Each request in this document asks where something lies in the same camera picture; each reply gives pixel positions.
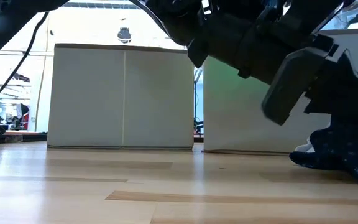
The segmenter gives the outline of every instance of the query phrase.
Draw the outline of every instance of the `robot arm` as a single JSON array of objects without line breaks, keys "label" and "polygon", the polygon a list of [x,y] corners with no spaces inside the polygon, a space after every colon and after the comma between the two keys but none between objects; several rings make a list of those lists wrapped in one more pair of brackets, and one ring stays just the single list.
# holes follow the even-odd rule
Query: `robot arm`
[{"label": "robot arm", "polygon": [[[67,1],[0,0],[0,49],[36,13]],[[196,67],[212,56],[243,78],[269,84],[262,109],[277,124],[304,93],[311,99],[305,113],[358,114],[358,73],[348,51],[317,34],[352,1],[291,0],[283,15],[285,0],[209,0],[207,9],[201,0],[131,0],[174,42],[187,46]]]}]

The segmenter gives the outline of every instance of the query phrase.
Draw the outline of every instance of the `white box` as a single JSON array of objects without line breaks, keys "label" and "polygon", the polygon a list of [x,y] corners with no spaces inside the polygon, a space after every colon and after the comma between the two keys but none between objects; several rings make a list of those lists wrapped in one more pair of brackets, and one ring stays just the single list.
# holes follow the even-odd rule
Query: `white box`
[{"label": "white box", "polygon": [[213,58],[204,64],[205,151],[290,152],[329,123],[328,115],[303,114],[304,98],[283,126],[273,123],[261,106],[269,86],[237,73]]},{"label": "white box", "polygon": [[193,146],[193,65],[185,51],[57,44],[49,146]]}]

